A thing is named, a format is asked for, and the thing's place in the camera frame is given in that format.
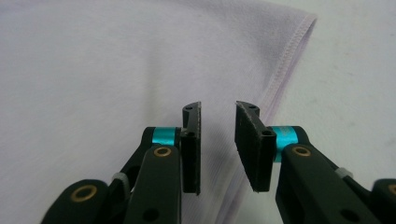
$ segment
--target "black plastic part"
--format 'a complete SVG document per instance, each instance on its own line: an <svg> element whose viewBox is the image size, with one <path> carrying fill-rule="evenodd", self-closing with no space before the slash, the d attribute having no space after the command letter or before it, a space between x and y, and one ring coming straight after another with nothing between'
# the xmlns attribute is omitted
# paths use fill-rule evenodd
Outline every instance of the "black plastic part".
<svg viewBox="0 0 396 224"><path fill-rule="evenodd" d="M109 217L107 184L100 180L81 180L64 190L41 223L102 224Z"/></svg>
<svg viewBox="0 0 396 224"><path fill-rule="evenodd" d="M268 191L276 155L276 134L264 126L260 109L236 102L235 143L254 191Z"/></svg>
<svg viewBox="0 0 396 224"><path fill-rule="evenodd" d="M370 200L370 191L362 187L356 182L351 176L347 175L343 178L344 182L349 186L350 189L361 199L361 201L368 205Z"/></svg>
<svg viewBox="0 0 396 224"><path fill-rule="evenodd" d="M312 146L293 144L282 152L276 203L285 224L380 223Z"/></svg>
<svg viewBox="0 0 396 224"><path fill-rule="evenodd" d="M375 181L369 207L383 224L396 223L396 179Z"/></svg>
<svg viewBox="0 0 396 224"><path fill-rule="evenodd" d="M183 191L198 195L201 192L201 102L183 107L180 150Z"/></svg>
<svg viewBox="0 0 396 224"><path fill-rule="evenodd" d="M134 192L128 204L124 224L180 223L180 157L178 149L167 156L156 156L149 149L137 178Z"/></svg>
<svg viewBox="0 0 396 224"><path fill-rule="evenodd" d="M155 127L147 127L145 131L143 131L140 146L134 152L132 157L125 163L120 171L121 173L124 173L128 176L130 189L134 187L146 151L148 150L148 148L151 148L154 129ZM124 195L122 182L118 179L115 179L111 182L109 189L112 204L122 203L125 198L129 196Z"/></svg>
<svg viewBox="0 0 396 224"><path fill-rule="evenodd" d="M297 134L299 144L313 147L313 145L309 142L308 134L306 134L306 131L302 127L300 127L300 126L291 126L291 127L294 129L294 131ZM334 162L332 162L330 159L328 159L320 151L318 151L318 153L320 153L320 155L327 161L327 163L330 164L330 166L334 170L338 169L338 166L336 164L334 164Z"/></svg>

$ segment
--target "fabric fold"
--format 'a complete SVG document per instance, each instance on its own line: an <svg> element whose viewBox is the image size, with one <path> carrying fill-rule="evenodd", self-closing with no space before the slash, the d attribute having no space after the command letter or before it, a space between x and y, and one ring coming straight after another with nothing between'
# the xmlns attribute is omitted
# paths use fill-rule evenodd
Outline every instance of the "fabric fold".
<svg viewBox="0 0 396 224"><path fill-rule="evenodd" d="M260 0L3 1L0 222L38 223L72 183L109 183L146 127L181 126L196 101L202 193L183 195L182 222L232 222L234 103L271 119L315 19Z"/></svg>

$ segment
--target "metal rivet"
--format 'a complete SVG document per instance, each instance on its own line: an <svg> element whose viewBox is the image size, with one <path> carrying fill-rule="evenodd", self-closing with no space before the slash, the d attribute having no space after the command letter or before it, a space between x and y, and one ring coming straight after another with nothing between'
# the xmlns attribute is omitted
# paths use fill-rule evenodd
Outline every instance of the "metal rivet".
<svg viewBox="0 0 396 224"><path fill-rule="evenodd" d="M157 157L167 157L171 152L172 150L169 147L159 147L154 150L154 155Z"/></svg>
<svg viewBox="0 0 396 224"><path fill-rule="evenodd" d="M311 151L305 147L294 147L292 151L299 156L311 156Z"/></svg>
<svg viewBox="0 0 396 224"><path fill-rule="evenodd" d="M392 194L396 195L396 184L389 185L388 188Z"/></svg>
<svg viewBox="0 0 396 224"><path fill-rule="evenodd" d="M90 192L82 197L78 196L78 194L81 193L83 190L89 190ZM75 203L82 203L88 201L91 197L93 197L96 194L97 190L98 188L95 185L85 185L79 187L78 189L73 191L71 200Z"/></svg>

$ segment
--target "fabric edge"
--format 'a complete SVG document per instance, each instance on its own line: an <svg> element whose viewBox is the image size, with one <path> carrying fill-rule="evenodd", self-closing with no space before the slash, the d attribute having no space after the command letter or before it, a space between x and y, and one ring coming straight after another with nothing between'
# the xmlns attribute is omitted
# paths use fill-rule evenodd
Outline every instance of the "fabric edge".
<svg viewBox="0 0 396 224"><path fill-rule="evenodd" d="M306 15L299 27L294 32L290 42L285 47L285 50L282 53L281 61L276 69L275 78L270 82L269 90L262 95L262 98L259 102L260 109L262 111L266 111L266 113L262 113L262 120L264 123L271 122L274 118L275 111L279 106L279 103L276 102L276 99L279 99L282 96L286 84L288 83L288 77L291 76L295 65L299 61L298 59L304 52L309 37L312 34L316 20L317 16L315 14ZM272 101L269 104L265 104L263 100L264 98L272 98ZM241 165L238 166L236 172L245 173ZM232 202L227 206L227 208L223 208L223 219L217 220L216 223L234 223L240 205L245 198L248 187L248 179L243 175L242 181L240 179L233 178L231 184L238 185L237 192L234 194L231 193L233 195Z"/></svg>

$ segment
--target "white fabric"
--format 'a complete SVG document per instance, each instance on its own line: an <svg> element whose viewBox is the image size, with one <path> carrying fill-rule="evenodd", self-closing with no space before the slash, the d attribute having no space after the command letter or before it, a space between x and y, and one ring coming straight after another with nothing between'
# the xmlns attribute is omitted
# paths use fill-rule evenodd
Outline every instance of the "white fabric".
<svg viewBox="0 0 396 224"><path fill-rule="evenodd" d="M0 223L39 223L80 179L110 182L148 126L202 101L202 193L183 223L224 223L243 169L236 100L271 117L315 16L260 0L3 1Z"/></svg>

